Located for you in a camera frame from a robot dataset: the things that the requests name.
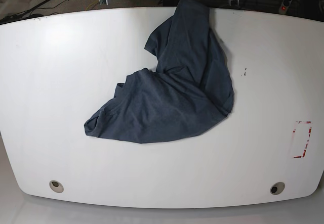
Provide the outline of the dark blue T-shirt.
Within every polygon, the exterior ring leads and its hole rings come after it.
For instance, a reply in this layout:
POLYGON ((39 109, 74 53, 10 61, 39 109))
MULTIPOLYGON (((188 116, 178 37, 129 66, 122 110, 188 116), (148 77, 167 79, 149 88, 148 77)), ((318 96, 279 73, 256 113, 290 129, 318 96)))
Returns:
POLYGON ((90 137, 159 143, 198 136, 232 111, 232 80, 213 30, 210 10, 180 0, 170 18, 149 36, 157 58, 117 84, 114 97, 84 124, 90 137))

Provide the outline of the red tape rectangle marking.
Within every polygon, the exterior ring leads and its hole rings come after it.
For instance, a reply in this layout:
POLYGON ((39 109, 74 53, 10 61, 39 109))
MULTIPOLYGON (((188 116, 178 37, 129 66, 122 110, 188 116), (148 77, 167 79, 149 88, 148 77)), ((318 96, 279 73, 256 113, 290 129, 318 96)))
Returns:
POLYGON ((291 156, 293 159, 304 158, 312 131, 311 121, 296 121, 292 132, 291 156))

